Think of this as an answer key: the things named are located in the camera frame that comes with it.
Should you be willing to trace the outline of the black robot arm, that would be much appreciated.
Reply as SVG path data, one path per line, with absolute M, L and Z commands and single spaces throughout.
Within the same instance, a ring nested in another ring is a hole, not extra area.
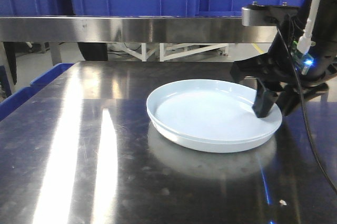
M 327 81 L 336 76 L 336 0 L 304 0 L 300 7 L 250 4 L 242 9 L 242 24 L 277 29 L 266 53 L 231 68 L 235 82 L 257 79 L 257 117 L 266 117 L 274 105 L 288 115 L 328 91 Z

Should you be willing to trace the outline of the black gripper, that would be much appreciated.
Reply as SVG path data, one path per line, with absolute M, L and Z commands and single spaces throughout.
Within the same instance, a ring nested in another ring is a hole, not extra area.
M 257 118 L 266 117 L 275 102 L 283 116 L 288 116 L 300 106 L 300 94 L 295 87 L 284 87 L 278 97 L 275 91 L 268 89 L 262 82 L 298 85 L 289 56 L 291 38 L 291 32 L 282 30 L 276 34 L 267 53 L 235 61 L 231 67 L 230 75 L 236 83 L 248 76 L 257 78 L 252 106 Z M 304 87 L 303 97 L 309 101 L 328 91 L 329 87 Z

